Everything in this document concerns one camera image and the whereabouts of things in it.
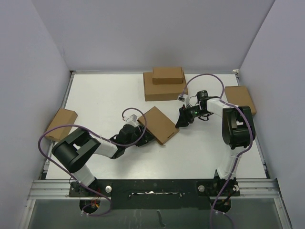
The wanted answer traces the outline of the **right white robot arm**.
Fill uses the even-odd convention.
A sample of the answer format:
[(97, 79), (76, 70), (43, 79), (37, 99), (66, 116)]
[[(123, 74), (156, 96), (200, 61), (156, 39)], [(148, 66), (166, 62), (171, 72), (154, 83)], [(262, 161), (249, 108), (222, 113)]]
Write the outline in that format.
[(217, 115), (222, 119), (222, 138), (228, 148), (216, 170), (219, 179), (212, 183), (213, 192), (222, 195), (229, 189), (226, 180), (236, 177), (241, 148), (248, 148), (255, 140), (252, 112), (248, 106), (226, 103), (218, 96), (209, 96), (205, 90), (199, 91), (196, 98), (197, 104), (192, 106), (189, 104), (187, 95), (178, 96), (178, 100), (184, 104), (179, 108), (179, 117), (175, 127), (187, 127), (196, 118), (208, 121), (211, 115)]

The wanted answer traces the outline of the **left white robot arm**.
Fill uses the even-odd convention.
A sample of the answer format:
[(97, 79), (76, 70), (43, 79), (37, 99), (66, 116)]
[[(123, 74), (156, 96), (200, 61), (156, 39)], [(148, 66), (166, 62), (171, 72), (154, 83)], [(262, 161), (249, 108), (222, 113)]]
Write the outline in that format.
[(81, 183), (80, 191), (92, 196), (97, 190), (96, 178), (86, 166), (92, 155), (117, 159), (124, 154), (127, 145), (135, 142), (140, 147), (154, 139), (142, 124), (125, 124), (110, 140), (102, 140), (88, 130), (77, 128), (52, 149), (52, 154)]

